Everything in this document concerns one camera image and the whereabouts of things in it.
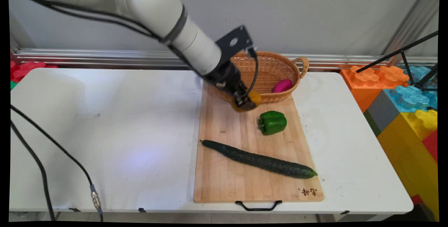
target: white wall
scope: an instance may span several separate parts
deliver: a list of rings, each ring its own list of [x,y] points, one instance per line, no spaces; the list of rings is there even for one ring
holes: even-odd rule
[[[434,33],[439,29],[439,11],[431,18],[429,24],[426,26],[424,31],[421,33],[418,39],[421,39],[431,33]],[[408,56],[438,56],[439,48],[439,36],[433,37],[416,47],[408,50],[406,55]]]
[[[259,50],[379,55],[416,0],[182,1],[214,40],[243,23]],[[9,0],[9,10],[16,18],[10,31],[21,47],[167,50],[125,28],[65,16],[27,0]]]

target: basket handle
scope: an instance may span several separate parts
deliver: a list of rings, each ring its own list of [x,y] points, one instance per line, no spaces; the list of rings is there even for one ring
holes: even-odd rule
[[[294,59],[293,63],[296,64],[298,61],[302,61],[302,63],[303,63],[302,72],[300,73],[300,76],[299,76],[299,78],[302,79],[305,76],[305,74],[308,72],[309,61],[306,57],[298,57],[298,58]]]

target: robotic arm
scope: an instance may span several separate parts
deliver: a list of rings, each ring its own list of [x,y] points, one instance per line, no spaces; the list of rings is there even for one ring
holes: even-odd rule
[[[101,9],[104,0],[51,0],[92,9]],[[244,26],[213,42],[187,14],[180,0],[113,0],[115,14],[147,27],[181,57],[198,75],[216,88],[233,96],[237,111],[255,109],[261,97],[241,81],[239,69],[230,58],[246,50],[256,58],[252,39]]]

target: wicker basket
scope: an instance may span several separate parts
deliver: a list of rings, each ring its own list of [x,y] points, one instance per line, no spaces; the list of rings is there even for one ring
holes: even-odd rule
[[[277,102],[287,98],[299,85],[300,80],[305,76],[309,68],[308,59],[305,57],[296,58],[291,61],[282,55],[259,51],[257,52],[259,70],[258,77],[253,89],[261,95],[261,103]],[[255,74],[255,60],[248,57],[245,52],[238,52],[230,59],[241,71],[241,80],[249,87]],[[296,66],[297,61],[302,61],[302,72]],[[273,93],[274,86],[284,79],[290,79],[293,87],[280,93]],[[230,101],[230,94],[222,92],[213,86],[213,91],[218,97]]]

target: white table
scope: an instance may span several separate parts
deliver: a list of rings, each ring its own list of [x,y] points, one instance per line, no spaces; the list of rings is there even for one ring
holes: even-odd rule
[[[233,203],[193,202],[202,84],[192,71],[38,68],[11,91],[11,104],[85,166],[105,212],[245,213]],[[381,220],[412,210],[339,74],[309,72],[293,97],[325,199],[271,213]],[[11,119],[46,168],[55,211],[96,211],[78,166],[13,111]],[[10,171],[9,210],[46,211],[40,171],[12,130]]]

